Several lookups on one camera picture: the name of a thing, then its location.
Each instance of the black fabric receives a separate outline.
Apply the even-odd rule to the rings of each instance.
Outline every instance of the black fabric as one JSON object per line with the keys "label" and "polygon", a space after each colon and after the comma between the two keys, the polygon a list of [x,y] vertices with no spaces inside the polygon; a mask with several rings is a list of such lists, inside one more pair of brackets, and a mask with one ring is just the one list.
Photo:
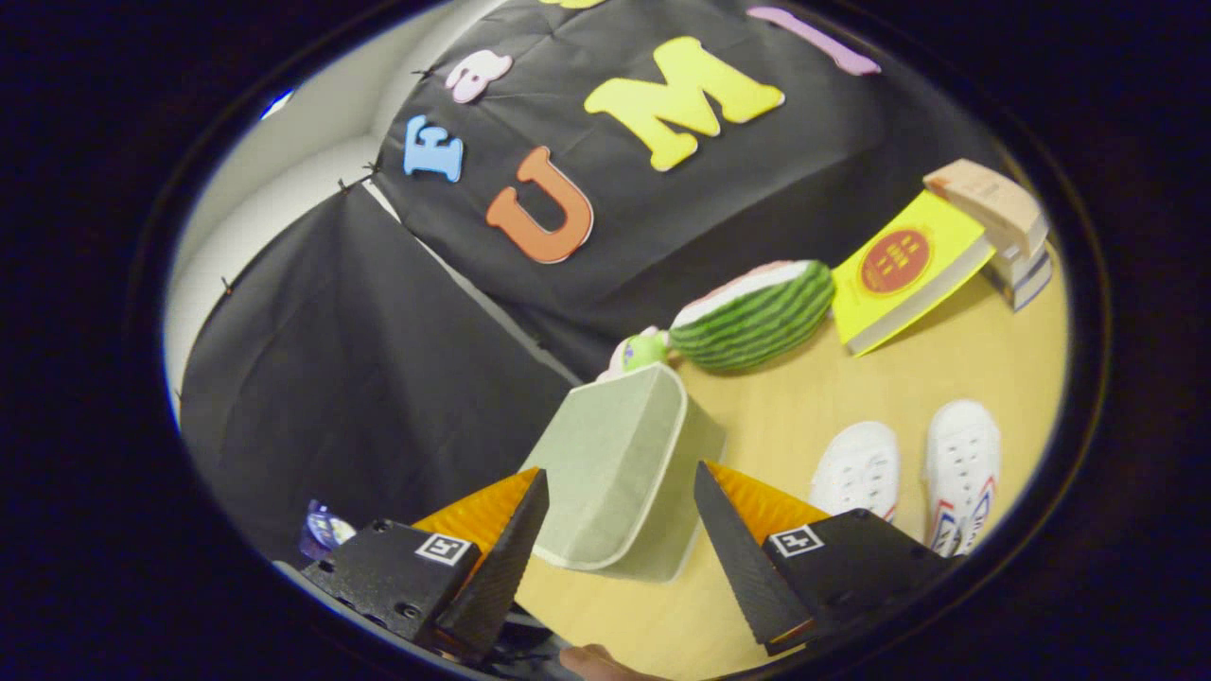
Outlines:
{"label": "black fabric", "polygon": [[[883,69],[844,73],[797,35],[745,15],[761,5],[770,2],[608,0],[582,11],[506,2],[432,64],[435,75],[391,126],[375,183],[408,229],[589,378],[621,337],[668,325],[687,303],[753,267],[839,264],[923,189],[924,174],[955,158],[1003,168],[986,131],[907,64],[793,8]],[[786,102],[731,124],[712,99],[722,133],[694,133],[698,151],[658,172],[631,131],[586,113],[584,102],[612,78],[665,82],[653,50],[683,35],[779,87]],[[513,57],[512,69],[472,104],[455,103],[446,76],[484,48]],[[418,114],[464,142],[457,183],[404,174],[404,128]],[[530,261],[484,219],[497,194],[515,187],[540,224],[562,224],[541,189],[516,179],[539,145],[596,216],[589,240],[558,264]]]}
{"label": "black fabric", "polygon": [[310,499],[357,527],[413,522],[515,473],[569,388],[356,187],[217,305],[180,427],[236,526],[299,566]]}

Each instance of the green plush toy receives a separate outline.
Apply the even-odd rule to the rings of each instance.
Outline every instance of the green plush toy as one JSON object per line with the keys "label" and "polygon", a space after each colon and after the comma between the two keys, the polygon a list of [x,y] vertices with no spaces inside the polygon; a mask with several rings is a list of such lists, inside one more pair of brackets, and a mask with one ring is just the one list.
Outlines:
{"label": "green plush toy", "polygon": [[706,371],[753,368],[810,338],[836,293],[819,261],[769,263],[682,309],[671,345]]}
{"label": "green plush toy", "polygon": [[649,326],[637,336],[619,343],[610,356],[609,368],[597,380],[616,378],[629,371],[664,362],[668,359],[668,332]]}

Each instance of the wooden table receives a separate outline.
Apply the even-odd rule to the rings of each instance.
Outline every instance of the wooden table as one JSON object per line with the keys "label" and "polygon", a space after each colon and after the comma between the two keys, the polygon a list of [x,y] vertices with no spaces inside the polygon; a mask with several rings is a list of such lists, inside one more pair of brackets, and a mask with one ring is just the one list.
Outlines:
{"label": "wooden table", "polygon": [[[886,423],[901,454],[895,525],[917,539],[928,522],[919,474],[929,422],[943,404],[975,399],[1003,437],[995,530],[1046,448],[1063,393],[1069,320],[1061,263],[1052,262],[1051,282],[1016,315],[977,275],[863,357],[850,356],[827,321],[802,349],[756,373],[721,378],[688,362],[678,373],[727,428],[723,463],[803,499],[837,433],[860,420]],[[699,530],[673,582],[609,579],[532,557],[517,601],[572,643],[602,643],[648,674],[708,679],[759,666],[770,658],[753,641],[701,522]]]}

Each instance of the white sneaker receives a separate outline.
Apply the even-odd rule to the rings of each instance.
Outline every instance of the white sneaker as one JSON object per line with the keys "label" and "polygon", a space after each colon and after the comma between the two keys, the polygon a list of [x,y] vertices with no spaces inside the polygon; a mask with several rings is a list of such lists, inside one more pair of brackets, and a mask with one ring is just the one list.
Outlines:
{"label": "white sneaker", "polygon": [[942,556],[970,553],[1000,480],[1000,431],[983,405],[957,400],[937,410],[922,477],[932,514],[926,544]]}
{"label": "white sneaker", "polygon": [[896,434],[866,420],[842,430],[828,443],[811,477],[808,503],[830,515],[861,508],[891,522],[899,490]]}

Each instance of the fabric storage bin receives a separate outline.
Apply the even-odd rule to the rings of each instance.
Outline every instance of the fabric storage bin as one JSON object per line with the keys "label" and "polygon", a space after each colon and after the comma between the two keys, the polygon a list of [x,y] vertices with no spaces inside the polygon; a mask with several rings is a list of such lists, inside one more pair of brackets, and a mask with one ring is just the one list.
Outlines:
{"label": "fabric storage bin", "polygon": [[698,527],[694,470],[725,433],[665,365],[574,388],[522,469],[547,471],[534,554],[551,565],[667,582]]}

